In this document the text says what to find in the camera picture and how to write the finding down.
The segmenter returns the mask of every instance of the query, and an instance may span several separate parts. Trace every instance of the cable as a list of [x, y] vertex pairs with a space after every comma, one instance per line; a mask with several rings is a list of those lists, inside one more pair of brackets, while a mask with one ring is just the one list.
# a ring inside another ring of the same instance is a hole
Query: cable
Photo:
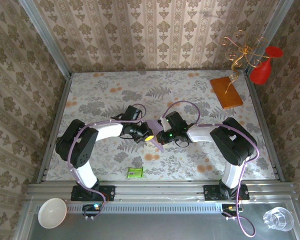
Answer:
[[[256, 151], [256, 155], [245, 161], [243, 163], [243, 168], [242, 168], [242, 171], [240, 173], [240, 177], [239, 177], [239, 182], [238, 182], [238, 188], [237, 188], [237, 191], [236, 191], [236, 196], [235, 196], [235, 213], [236, 213], [236, 216], [237, 216], [237, 221], [238, 221], [238, 224], [239, 224], [239, 227], [241, 228], [242, 232], [249, 238], [253, 238], [255, 235], [256, 235], [256, 229], [253, 225], [253, 223], [247, 219], [246, 217], [241, 217], [239, 216], [239, 208], [238, 208], [238, 205], [239, 205], [239, 192], [240, 192], [240, 187], [241, 187], [241, 182], [242, 182], [242, 179], [243, 179], [243, 176], [244, 176], [244, 173], [245, 173], [245, 170], [246, 170], [246, 167], [247, 167], [247, 164], [254, 161], [254, 160], [257, 160], [260, 156], [260, 151], [257, 147], [257, 145], [247, 136], [245, 135], [242, 131], [232, 127], [232, 126], [228, 126], [228, 125], [225, 125], [225, 124], [220, 124], [220, 123], [214, 123], [214, 124], [200, 124], [198, 125], [198, 127], [201, 127], [201, 128], [204, 128], [204, 127], [213, 127], [213, 126], [217, 126], [217, 127], [224, 127], [226, 129], [229, 129], [229, 130], [232, 130], [234, 132], [236, 132], [237, 134], [240, 134], [242, 137], [244, 137], [255, 149]], [[244, 230], [244, 227], [242, 226], [242, 223], [241, 223], [241, 220], [240, 219], [245, 219], [247, 220], [251, 225], [252, 225], [252, 228], [253, 228], [253, 233], [252, 234], [248, 234], [245, 230]]]
[[245, 207], [244, 207], [244, 201], [243, 201], [243, 199], [242, 199], [241, 196], [239, 196], [239, 203], [240, 203], [240, 200], [241, 200], [242, 211], [244, 211], [244, 210], [245, 210]]
[[[232, 216], [231, 214], [227, 213], [226, 211], [223, 211], [222, 213], [227, 215], [229, 218], [238, 218], [237, 216]], [[245, 216], [239, 216], [238, 219], [244, 219], [251, 225], [251, 227], [253, 229], [253, 234], [252, 234], [253, 236], [251, 235], [249, 238], [253, 238], [256, 235], [256, 228], [255, 228], [254, 224]]]
[[145, 105], [143, 105], [143, 104], [141, 104], [141, 103], [135, 103], [135, 104], [133, 104], [132, 106], [136, 106], [136, 105], [141, 106], [141, 107], [143, 107], [143, 109], [144, 109], [144, 114], [141, 112], [141, 118], [139, 119], [139, 120], [141, 120], [141, 119], [143, 119], [144, 116], [147, 114], [147, 109], [146, 109]]
[[88, 209], [91, 209], [91, 208], [94, 208], [94, 206], [92, 206], [92, 205], [90, 205], [90, 206], [86, 206], [83, 210], [83, 216], [84, 216], [84, 218], [86, 218], [87, 217], [87, 211], [88, 211]]
[[121, 138], [121, 139], [133, 139], [133, 137], [123, 137], [123, 136], [119, 136], [119, 138]]
[[67, 165], [68, 165], [68, 168], [70, 170], [70, 173], [72, 174], [72, 176], [74, 177], [74, 179], [76, 180], [76, 182], [85, 190], [87, 191], [90, 191], [90, 192], [93, 192], [93, 193], [96, 193], [96, 194], [99, 194], [101, 197], [102, 197], [102, 206], [100, 208], [100, 211], [96, 214], [96, 217], [99, 216], [99, 214], [102, 212], [103, 210], [103, 207], [106, 205], [106, 198], [105, 196], [97, 191], [97, 190], [94, 190], [94, 189], [91, 189], [91, 188], [88, 188], [86, 187], [80, 180], [80, 178], [78, 177], [76, 171], [74, 171], [74, 166], [71, 164], [71, 155], [72, 155], [72, 152], [74, 151], [74, 148], [75, 148], [75, 145], [80, 137], [80, 135], [83, 133], [83, 131], [86, 129], [86, 128], [89, 128], [89, 127], [93, 127], [93, 126], [98, 126], [98, 125], [102, 125], [102, 124], [108, 124], [108, 123], [138, 123], [140, 122], [145, 116], [146, 116], [146, 112], [147, 112], [147, 109], [144, 105], [140, 104], [140, 103], [136, 103], [142, 107], [144, 107], [144, 115], [140, 118], [140, 119], [137, 119], [137, 120], [114, 120], [114, 119], [110, 119], [110, 120], [106, 120], [106, 121], [99, 121], [99, 122], [94, 122], [94, 123], [90, 123], [90, 124], [87, 124], [85, 125], [83, 128], [81, 128], [79, 130], [79, 132], [76, 134], [76, 136], [74, 137], [73, 139], [73, 142], [71, 144], [71, 147], [69, 149], [69, 153], [68, 153], [68, 158], [67, 158]]
[[195, 104], [194, 104], [193, 102], [191, 102], [191, 101], [180, 100], [180, 101], [176, 101], [176, 102], [172, 103], [172, 104], [168, 107], [168, 109], [165, 111], [165, 113], [162, 115], [162, 118], [164, 118], [164, 117], [166, 116], [167, 112], [168, 112], [174, 105], [176, 105], [176, 104], [178, 104], [178, 103], [188, 103], [188, 104], [191, 104], [192, 106], [194, 106], [195, 109], [197, 109], [197, 111], [198, 111], [198, 118], [197, 118], [196, 121], [195, 121], [195, 124], [197, 125], [198, 122], [199, 122], [199, 120], [200, 120], [200, 115], [201, 115], [201, 114], [200, 114], [200, 109], [198, 108], [197, 105], [195, 105]]
[[110, 201], [110, 198], [109, 198], [109, 196], [108, 196], [108, 194], [106, 194], [105, 192], [101, 192], [105, 197], [107, 197], [108, 198], [108, 200], [106, 201], [106, 203], [108, 203], [109, 201]]
[[186, 147], [188, 147], [188, 146], [190, 145], [190, 143], [188, 143], [188, 142], [187, 142], [187, 144], [188, 144], [187, 146], [180, 146], [180, 145], [177, 143], [177, 141], [175, 141], [174, 143], [175, 143], [175, 145], [177, 145], [179, 148], [183, 148], [183, 149], [186, 148]]

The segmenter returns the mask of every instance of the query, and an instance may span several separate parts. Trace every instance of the glass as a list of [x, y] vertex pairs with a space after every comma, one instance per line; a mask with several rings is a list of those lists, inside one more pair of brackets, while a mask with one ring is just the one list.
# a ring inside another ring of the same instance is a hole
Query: glass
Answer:
[[263, 215], [263, 222], [269, 229], [290, 231], [295, 224], [292, 214], [283, 207], [275, 207]]

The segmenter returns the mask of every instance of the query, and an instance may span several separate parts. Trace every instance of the yellow object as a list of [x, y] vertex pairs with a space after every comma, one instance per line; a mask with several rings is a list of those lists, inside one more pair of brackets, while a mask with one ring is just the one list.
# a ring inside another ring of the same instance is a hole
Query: yellow object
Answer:
[[153, 139], [154, 138], [154, 136], [153, 135], [151, 135], [151, 136], [148, 136], [146, 139], [145, 139], [145, 141], [150, 141], [151, 139]]

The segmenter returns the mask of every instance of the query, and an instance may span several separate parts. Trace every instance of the white bowl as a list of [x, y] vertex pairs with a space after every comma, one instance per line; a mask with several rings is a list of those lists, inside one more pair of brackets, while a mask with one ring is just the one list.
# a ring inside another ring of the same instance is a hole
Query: white bowl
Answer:
[[40, 208], [38, 220], [45, 229], [59, 226], [67, 215], [67, 205], [60, 198], [51, 198]]

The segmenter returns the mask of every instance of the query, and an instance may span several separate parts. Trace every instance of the wooden board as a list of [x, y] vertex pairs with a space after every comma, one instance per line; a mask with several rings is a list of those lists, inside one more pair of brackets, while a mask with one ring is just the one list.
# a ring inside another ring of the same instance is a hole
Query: wooden board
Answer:
[[229, 77], [221, 77], [210, 80], [213, 91], [223, 109], [230, 109], [244, 104], [233, 84], [229, 87], [228, 92], [225, 93], [229, 83]]

